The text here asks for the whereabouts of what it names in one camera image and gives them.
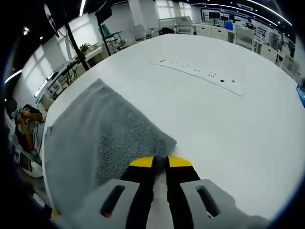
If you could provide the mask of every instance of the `desk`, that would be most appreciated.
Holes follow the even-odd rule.
[[[101,53],[103,51],[102,47],[98,47],[97,49],[91,51],[90,53],[86,54],[86,60],[93,58],[95,55]]]
[[[163,58],[192,62],[243,81],[244,95],[151,64]],[[247,214],[272,217],[303,173],[305,110],[296,83],[254,52],[180,34],[140,42],[72,83],[50,107],[45,126],[98,78],[176,139],[174,154],[190,160],[201,179],[210,179],[232,195]],[[45,172],[44,139],[41,159]],[[45,182],[50,197],[47,177]]]
[[[61,70],[59,70],[58,74],[54,77],[54,79],[50,79],[47,82],[47,84],[39,92],[37,98],[41,97],[45,93],[46,89],[52,87],[52,85],[58,80],[59,77],[61,77],[63,74],[66,74],[77,63],[78,60],[76,60],[75,58],[66,63],[65,66]]]

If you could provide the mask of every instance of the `potted plant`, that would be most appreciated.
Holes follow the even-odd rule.
[[[83,55],[87,54],[87,51],[89,50],[90,45],[88,43],[82,44],[80,46],[80,51]]]

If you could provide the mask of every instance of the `window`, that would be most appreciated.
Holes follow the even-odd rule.
[[[40,46],[29,58],[22,70],[25,84],[32,95],[35,96],[37,89],[44,84],[48,75],[53,71],[52,66]]]
[[[69,25],[71,27],[75,42],[78,47],[81,45],[88,43],[88,44],[96,44],[98,42],[98,39],[95,36],[94,29],[90,23],[89,16],[87,14],[82,15],[81,17],[78,17],[72,21],[69,22]],[[59,31],[63,35],[67,35],[65,27],[61,27]],[[68,62],[70,61],[70,58],[68,57],[67,52],[67,45],[69,42],[66,42],[66,39],[63,36],[60,36],[57,38],[57,43],[59,44],[59,47],[61,49],[61,52],[65,58],[65,60]],[[76,56],[76,52],[69,44],[70,51],[71,51],[71,57],[74,58]]]
[[[193,20],[191,5],[185,2],[180,2],[179,6],[180,6],[181,16],[185,16],[185,17],[189,16],[191,20]]]
[[[173,1],[156,0],[156,5],[159,19],[175,17]]]

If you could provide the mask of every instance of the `monitor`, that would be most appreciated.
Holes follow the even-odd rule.
[[[209,18],[220,18],[219,12],[209,12]]]
[[[230,15],[229,15],[229,19],[234,21],[234,20],[235,20],[234,15],[233,15],[233,14],[230,14]]]
[[[221,16],[221,20],[223,20],[223,21],[228,21],[229,18],[228,18],[228,17],[225,17],[225,16]]]

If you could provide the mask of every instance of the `person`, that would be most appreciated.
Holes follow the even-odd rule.
[[[254,30],[254,25],[252,24],[252,20],[250,18],[248,18],[248,21],[246,22],[246,27]]]
[[[6,102],[6,111],[10,119],[15,120],[15,135],[20,146],[27,152],[38,154],[44,128],[41,112],[29,104],[19,109],[14,99]]]

